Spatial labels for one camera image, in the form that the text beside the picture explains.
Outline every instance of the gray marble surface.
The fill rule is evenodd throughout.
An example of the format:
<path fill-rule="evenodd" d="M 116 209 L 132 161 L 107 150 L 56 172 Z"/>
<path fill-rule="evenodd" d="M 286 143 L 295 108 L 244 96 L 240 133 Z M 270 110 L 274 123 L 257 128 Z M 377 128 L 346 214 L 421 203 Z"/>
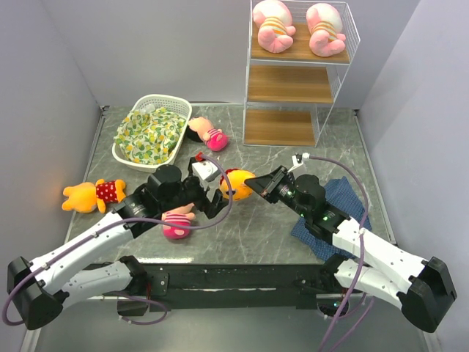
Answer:
<path fill-rule="evenodd" d="M 96 151 L 89 169 L 88 180 L 95 182 L 123 179 L 127 183 L 127 194 L 146 182 L 148 175 L 138 172 L 114 160 L 111 154 L 113 136 L 117 126 L 129 112 L 130 107 L 111 107 L 100 133 Z M 217 128 L 229 136 L 229 146 L 219 152 L 210 152 L 203 144 L 185 140 L 175 165 L 187 175 L 189 158 L 199 151 L 213 155 L 226 168 L 240 168 L 263 175 L 279 165 L 291 166 L 295 153 L 308 151 L 314 155 L 340 160 L 356 171 L 365 185 L 370 198 L 370 220 L 373 232 L 389 241 L 383 212 L 378 200 L 377 188 L 366 159 L 357 123 L 349 109 L 335 109 L 330 116 L 317 147 L 253 147 L 243 145 L 242 106 L 194 106 L 193 115 L 210 118 Z M 309 161 L 310 173 L 316 175 L 321 184 L 340 178 L 346 172 L 335 164 Z M 207 222 L 203 213 L 197 213 L 198 224 Z M 73 217 L 70 238 L 77 236 L 99 221 L 102 215 L 77 213 Z M 321 263 L 321 260 L 290 232 L 298 216 L 286 206 L 271 205 L 253 194 L 248 199 L 236 202 L 228 218 L 216 227 L 194 231 L 187 238 L 170 241 L 155 227 L 124 246 L 109 250 L 99 258 L 99 263 L 114 261 L 123 255 L 135 255 L 148 263 L 278 263 L 305 264 Z"/>

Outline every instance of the lemon print fabric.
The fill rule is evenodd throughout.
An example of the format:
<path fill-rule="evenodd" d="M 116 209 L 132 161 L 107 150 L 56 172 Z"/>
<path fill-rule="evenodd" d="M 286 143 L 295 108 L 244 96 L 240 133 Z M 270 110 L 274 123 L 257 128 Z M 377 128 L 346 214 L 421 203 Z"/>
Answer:
<path fill-rule="evenodd" d="M 114 141 L 129 161 L 161 164 L 171 157 L 185 124 L 184 117 L 166 108 L 147 113 L 133 110 L 117 128 Z"/>

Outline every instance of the shelf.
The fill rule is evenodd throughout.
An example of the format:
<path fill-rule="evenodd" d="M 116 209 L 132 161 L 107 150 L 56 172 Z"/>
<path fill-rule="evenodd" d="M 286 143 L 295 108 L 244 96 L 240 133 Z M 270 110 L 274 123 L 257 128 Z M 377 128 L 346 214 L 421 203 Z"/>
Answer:
<path fill-rule="evenodd" d="M 251 58 L 260 60 L 285 60 L 293 62 L 318 62 L 329 64 L 342 64 L 348 65 L 350 58 L 347 49 L 341 53 L 329 57 L 321 57 L 314 55 L 309 48 L 309 34 L 308 26 L 305 23 L 294 23 L 296 33 L 293 36 L 293 45 L 286 51 L 279 54 L 272 54 L 261 48 L 257 42 L 257 32 L 259 31 L 256 24 L 252 24 L 252 44 L 251 44 Z"/>
<path fill-rule="evenodd" d="M 244 142 L 260 145 L 316 145 L 309 112 L 248 109 Z"/>
<path fill-rule="evenodd" d="M 325 67 L 252 65 L 248 101 L 332 104 Z"/>

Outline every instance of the stuffed animal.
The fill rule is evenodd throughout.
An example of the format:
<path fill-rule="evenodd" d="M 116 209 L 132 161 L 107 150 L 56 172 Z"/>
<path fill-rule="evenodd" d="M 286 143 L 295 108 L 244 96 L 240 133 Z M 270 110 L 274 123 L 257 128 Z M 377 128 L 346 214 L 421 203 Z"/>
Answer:
<path fill-rule="evenodd" d="M 172 224 L 190 226 L 191 220 L 196 218 L 196 215 L 191 212 L 192 207 L 193 203 L 167 211 L 163 213 L 161 220 L 171 222 Z M 172 240 L 187 237 L 189 233 L 191 233 L 191 231 L 187 229 L 178 229 L 177 227 L 163 225 L 163 234 Z"/>
<path fill-rule="evenodd" d="M 328 57 L 345 49 L 345 35 L 339 11 L 329 4 L 315 4 L 306 12 L 311 33 L 309 48 L 317 56 Z"/>
<path fill-rule="evenodd" d="M 228 136 L 222 130 L 214 129 L 213 124 L 205 117 L 196 117 L 189 120 L 189 128 L 197 132 L 199 138 L 214 152 L 219 152 L 228 144 Z"/>
<path fill-rule="evenodd" d="M 261 1 L 254 7 L 252 17 L 259 28 L 257 41 L 261 48 L 278 54 L 292 46 L 296 28 L 292 26 L 292 14 L 283 2 Z"/>
<path fill-rule="evenodd" d="M 226 176 L 228 176 L 229 182 L 232 185 L 233 200 L 242 200 L 252 194 L 252 189 L 244 184 L 244 180 L 246 178 L 256 177 L 255 174 L 245 170 L 228 169 L 226 170 Z M 228 184 L 226 183 L 225 177 L 223 176 L 220 179 L 220 191 L 224 198 L 229 198 Z"/>
<path fill-rule="evenodd" d="M 103 179 L 98 180 L 95 185 L 85 182 L 66 187 L 64 196 L 68 199 L 62 203 L 62 209 L 91 213 L 97 207 L 100 213 L 105 213 L 106 203 L 121 202 L 125 198 L 124 188 L 125 182 L 122 180 L 105 182 Z"/>

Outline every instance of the white plastic basket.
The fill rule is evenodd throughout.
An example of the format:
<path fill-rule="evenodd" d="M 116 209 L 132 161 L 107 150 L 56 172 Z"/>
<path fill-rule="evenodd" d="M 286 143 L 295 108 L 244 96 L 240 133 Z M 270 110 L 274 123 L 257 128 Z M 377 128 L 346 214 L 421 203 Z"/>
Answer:
<path fill-rule="evenodd" d="M 142 110 L 146 108 L 149 104 L 153 104 L 155 108 L 159 109 L 162 107 L 167 108 L 169 111 L 172 111 L 181 117 L 185 118 L 185 125 L 182 128 L 181 137 L 179 141 L 177 141 L 176 147 L 171 153 L 171 156 L 167 161 L 158 165 L 143 165 L 133 163 L 132 161 L 127 160 L 124 155 L 122 154 L 119 146 L 114 143 L 112 146 L 112 156 L 120 163 L 130 167 L 131 169 L 143 171 L 143 172 L 155 172 L 158 167 L 161 165 L 167 164 L 174 164 L 174 160 L 176 159 L 177 152 L 181 148 L 182 140 L 184 139 L 185 129 L 188 127 L 189 118 L 191 118 L 192 114 L 192 105 L 184 99 L 172 97 L 170 95 L 159 95 L 159 94 L 150 94 L 145 95 L 144 97 L 140 98 L 135 105 L 133 106 L 132 110 Z"/>

